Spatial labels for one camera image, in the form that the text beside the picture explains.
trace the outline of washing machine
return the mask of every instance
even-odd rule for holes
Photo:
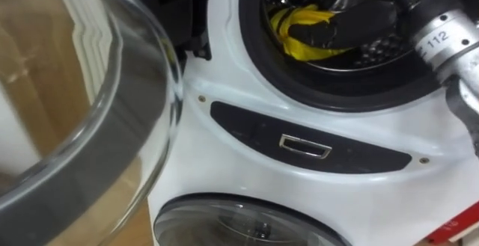
[[[268,7],[306,1],[0,0],[0,244],[106,243],[147,194],[179,246],[413,245],[476,203],[469,133],[398,36],[282,52]]]
[[[413,245],[477,202],[469,134],[408,49],[304,65],[265,30],[267,0],[193,2],[207,40],[148,198],[159,245]]]

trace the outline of yellow cloth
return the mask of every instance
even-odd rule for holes
[[[288,9],[280,10],[271,18],[272,28],[275,32],[278,32],[278,23],[286,12],[288,12]],[[279,28],[278,39],[283,43],[284,52],[299,61],[314,61],[326,59],[347,51],[347,49],[318,49],[310,47],[288,36],[287,32],[290,25],[313,25],[322,21],[329,22],[329,19],[334,15],[334,13],[329,11],[319,11],[315,4],[293,10],[288,17],[284,18]]]

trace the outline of washer dryer stack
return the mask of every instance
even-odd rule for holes
[[[144,1],[184,63],[159,245],[413,245],[479,200],[469,134],[411,52],[334,72],[277,49],[264,0]]]

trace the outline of black control panel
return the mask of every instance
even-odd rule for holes
[[[350,138],[300,126],[223,102],[211,117],[252,149],[272,159],[309,170],[362,174],[402,170],[412,157]]]

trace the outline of glass door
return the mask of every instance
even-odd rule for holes
[[[176,55],[139,0],[0,0],[0,245],[99,245],[162,169]]]
[[[273,203],[229,194],[193,194],[167,203],[153,225],[160,245],[348,246],[320,222]]]

